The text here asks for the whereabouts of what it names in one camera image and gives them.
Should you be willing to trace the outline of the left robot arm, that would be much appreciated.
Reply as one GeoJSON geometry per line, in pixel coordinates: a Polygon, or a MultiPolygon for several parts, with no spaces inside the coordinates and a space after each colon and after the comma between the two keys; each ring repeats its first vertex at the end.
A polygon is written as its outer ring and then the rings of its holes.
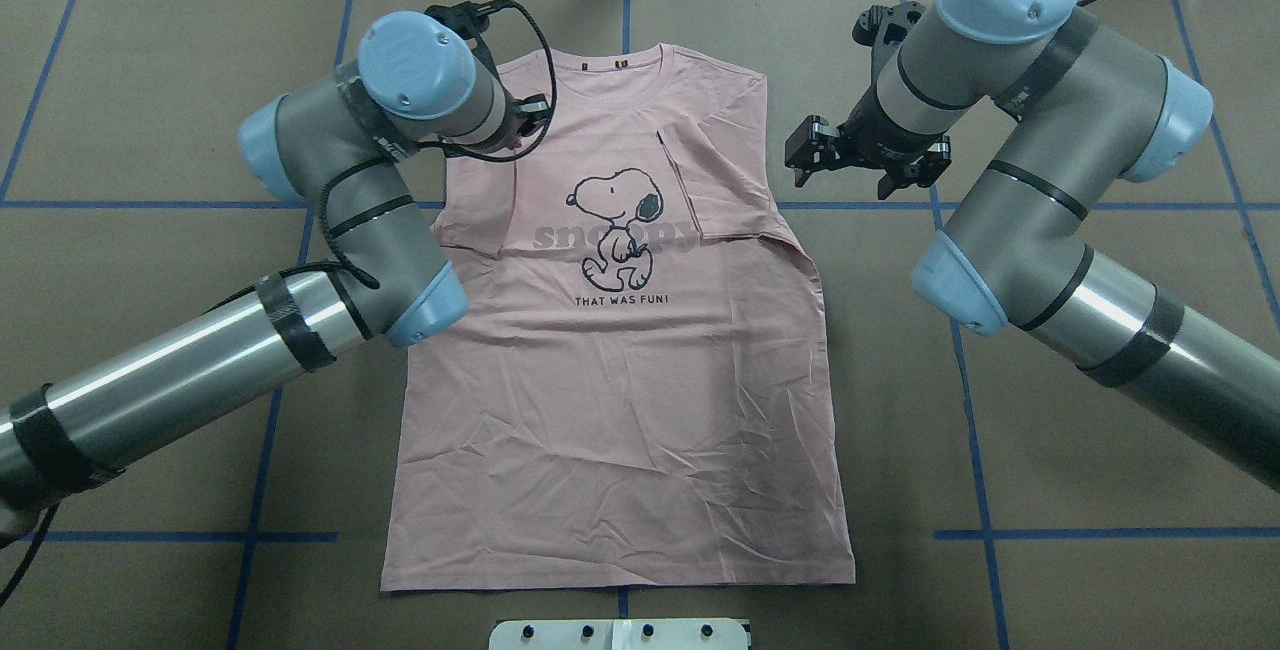
{"type": "Polygon", "coordinates": [[[380,17],[355,58],[239,129],[270,193],[312,209],[330,258],[269,273],[180,328],[45,384],[3,412],[3,544],[56,504],[384,337],[407,348],[468,299],[401,177],[424,148],[511,162],[541,143],[556,93],[513,99],[483,32],[516,0],[380,17]]]}

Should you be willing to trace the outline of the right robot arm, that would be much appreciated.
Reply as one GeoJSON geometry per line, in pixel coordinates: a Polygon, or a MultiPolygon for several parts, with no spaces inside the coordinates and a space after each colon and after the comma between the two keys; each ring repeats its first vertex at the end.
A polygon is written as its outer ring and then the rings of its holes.
{"type": "Polygon", "coordinates": [[[1087,377],[1277,488],[1277,362],[1076,235],[1115,180],[1157,179],[1212,120],[1208,90],[1078,0],[870,6],[852,29],[870,84],[842,123],[812,114],[785,162],[929,188],[979,100],[1016,125],[911,273],[928,303],[989,337],[1014,326],[1087,377]]]}

